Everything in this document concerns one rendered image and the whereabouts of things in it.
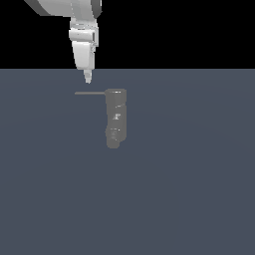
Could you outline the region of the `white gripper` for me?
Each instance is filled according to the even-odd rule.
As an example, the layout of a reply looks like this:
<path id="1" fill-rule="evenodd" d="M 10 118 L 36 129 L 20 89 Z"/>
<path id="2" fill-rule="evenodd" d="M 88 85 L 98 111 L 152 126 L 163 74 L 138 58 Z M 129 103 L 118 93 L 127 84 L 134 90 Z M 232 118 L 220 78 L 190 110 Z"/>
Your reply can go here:
<path id="1" fill-rule="evenodd" d="M 75 64 L 79 70 L 84 70 L 85 82 L 92 81 L 92 70 L 95 68 L 96 47 L 89 42 L 72 42 Z"/>

